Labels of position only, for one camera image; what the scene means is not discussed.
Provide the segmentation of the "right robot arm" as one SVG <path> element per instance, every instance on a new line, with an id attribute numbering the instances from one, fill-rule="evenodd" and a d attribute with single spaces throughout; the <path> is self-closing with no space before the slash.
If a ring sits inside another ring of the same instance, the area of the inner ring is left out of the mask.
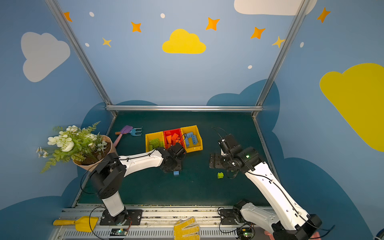
<path id="1" fill-rule="evenodd" d="M 210 155 L 211 169 L 243 173 L 263 194 L 273 211 L 268 212 L 242 200 L 234 205 L 231 217 L 237 224 L 253 223 L 275 240 L 309 240 L 320 229 L 321 219 L 310 215 L 288 194 L 273 175 L 264 158 L 253 148 L 243 148 L 232 134 L 222 137 L 221 153 Z"/>

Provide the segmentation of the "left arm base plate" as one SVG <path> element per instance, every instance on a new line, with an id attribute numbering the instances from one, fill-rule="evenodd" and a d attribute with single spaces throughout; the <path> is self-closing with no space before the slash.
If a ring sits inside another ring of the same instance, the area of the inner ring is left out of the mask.
<path id="1" fill-rule="evenodd" d="M 142 219 L 142 210 L 123 210 L 120 214 L 112 217 L 108 210 L 104 210 L 101 226 L 138 226 Z"/>

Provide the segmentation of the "green lego studs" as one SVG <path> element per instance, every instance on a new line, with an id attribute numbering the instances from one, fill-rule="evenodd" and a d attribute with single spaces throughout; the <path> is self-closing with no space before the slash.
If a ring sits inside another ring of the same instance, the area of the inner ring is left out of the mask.
<path id="1" fill-rule="evenodd" d="M 160 145 L 149 145 L 149 151 L 155 150 L 157 148 L 163 148 L 163 147 L 164 147 L 163 144 L 160 144 Z"/>

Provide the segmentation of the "red bin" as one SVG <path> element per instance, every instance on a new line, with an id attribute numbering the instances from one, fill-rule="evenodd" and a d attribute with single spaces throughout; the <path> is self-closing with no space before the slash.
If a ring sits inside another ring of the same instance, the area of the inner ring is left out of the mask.
<path id="1" fill-rule="evenodd" d="M 176 143 L 181 144 L 183 148 L 185 147 L 184 137 L 181 129 L 163 131 L 163 134 L 165 149 L 174 146 Z"/>

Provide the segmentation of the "green lego upside-down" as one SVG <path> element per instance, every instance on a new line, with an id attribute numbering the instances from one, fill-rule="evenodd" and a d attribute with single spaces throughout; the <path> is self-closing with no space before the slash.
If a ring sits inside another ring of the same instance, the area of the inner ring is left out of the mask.
<path id="1" fill-rule="evenodd" d="M 157 139 L 153 139 L 153 140 L 150 140 L 149 141 L 149 144 L 151 146 L 159 146 L 160 145 L 160 140 L 157 138 Z"/>

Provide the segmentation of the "light blue lego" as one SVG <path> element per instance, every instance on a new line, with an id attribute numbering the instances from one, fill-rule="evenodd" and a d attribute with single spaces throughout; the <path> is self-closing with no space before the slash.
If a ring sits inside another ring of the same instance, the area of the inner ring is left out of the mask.
<path id="1" fill-rule="evenodd" d="M 194 135 L 194 133 L 193 133 L 193 132 L 187 133 L 187 134 L 186 134 L 186 140 L 188 140 L 188 139 L 192 138 L 192 137 L 193 137 L 193 135 Z"/>

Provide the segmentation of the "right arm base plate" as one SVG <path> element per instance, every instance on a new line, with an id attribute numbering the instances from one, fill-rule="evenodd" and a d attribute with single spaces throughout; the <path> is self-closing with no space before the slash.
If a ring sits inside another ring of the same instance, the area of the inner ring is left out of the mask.
<path id="1" fill-rule="evenodd" d="M 254 222 L 247 221 L 245 219 L 245 213 L 249 213 L 249 209 L 225 209 L 225 208 L 218 208 L 217 210 L 222 225 L 256 225 Z"/>

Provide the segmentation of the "orange curved lego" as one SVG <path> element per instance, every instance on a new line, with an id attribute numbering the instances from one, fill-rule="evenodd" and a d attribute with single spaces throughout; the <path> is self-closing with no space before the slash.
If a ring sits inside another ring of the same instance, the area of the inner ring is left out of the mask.
<path id="1" fill-rule="evenodd" d="M 167 136 L 166 136 L 166 140 L 167 140 L 167 144 L 168 144 L 168 145 L 171 145 L 171 144 L 172 144 L 172 136 L 171 136 L 171 135 L 167 135 Z"/>

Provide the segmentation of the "yellow bin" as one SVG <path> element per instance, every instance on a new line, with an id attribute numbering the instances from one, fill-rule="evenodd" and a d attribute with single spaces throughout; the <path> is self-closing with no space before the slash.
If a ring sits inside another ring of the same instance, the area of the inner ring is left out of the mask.
<path id="1" fill-rule="evenodd" d="M 181 133 L 184 136 L 184 144 L 187 153 L 203 150 L 203 140 L 197 125 L 182 127 Z"/>
<path id="2" fill-rule="evenodd" d="M 153 151 L 159 147 L 167 147 L 164 132 L 146 134 L 146 152 Z"/>

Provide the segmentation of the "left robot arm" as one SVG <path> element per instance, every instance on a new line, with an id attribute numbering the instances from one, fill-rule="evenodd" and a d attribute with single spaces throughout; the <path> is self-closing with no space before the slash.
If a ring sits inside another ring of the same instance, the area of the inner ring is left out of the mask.
<path id="1" fill-rule="evenodd" d="M 108 154 L 90 175 L 96 194 L 106 208 L 103 211 L 100 225 L 139 225 L 142 211 L 127 210 L 119 194 L 124 178 L 148 168 L 159 167 L 165 173 L 180 171 L 186 153 L 187 151 L 183 146 L 176 143 L 168 149 L 159 147 L 147 153 L 133 156 Z"/>

